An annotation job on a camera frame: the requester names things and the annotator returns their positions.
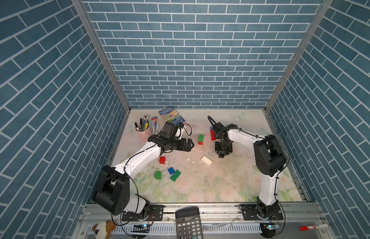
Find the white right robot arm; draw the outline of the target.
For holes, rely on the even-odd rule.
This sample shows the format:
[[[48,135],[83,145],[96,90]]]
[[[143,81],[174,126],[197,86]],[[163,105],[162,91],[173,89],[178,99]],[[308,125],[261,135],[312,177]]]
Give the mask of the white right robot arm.
[[[256,212],[260,219],[267,220],[280,209],[278,195],[278,180],[280,174],[287,167],[283,147],[277,138],[270,134],[259,136],[238,127],[235,124],[224,126],[208,116],[215,143],[215,152],[218,157],[224,158],[233,152],[233,143],[237,142],[254,149],[256,167],[261,172],[261,189],[257,197]]]

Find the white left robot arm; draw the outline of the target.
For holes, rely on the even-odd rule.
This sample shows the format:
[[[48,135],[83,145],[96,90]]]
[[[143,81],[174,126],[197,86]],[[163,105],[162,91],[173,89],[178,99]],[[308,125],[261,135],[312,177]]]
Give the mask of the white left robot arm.
[[[191,135],[183,123],[165,122],[158,134],[148,137],[145,145],[123,162],[101,168],[93,190],[92,200],[117,216],[121,213],[134,213],[139,219],[149,214],[150,201],[139,194],[132,195],[130,183],[151,161],[163,153],[173,150],[190,152],[195,144],[183,138],[183,133]]]

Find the red base lego brick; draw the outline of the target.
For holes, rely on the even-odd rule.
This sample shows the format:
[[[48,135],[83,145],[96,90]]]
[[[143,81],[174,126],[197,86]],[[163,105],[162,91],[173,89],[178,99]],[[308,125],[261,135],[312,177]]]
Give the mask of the red base lego brick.
[[[214,133],[213,129],[210,129],[210,137],[211,137],[211,140],[216,140],[215,133]]]

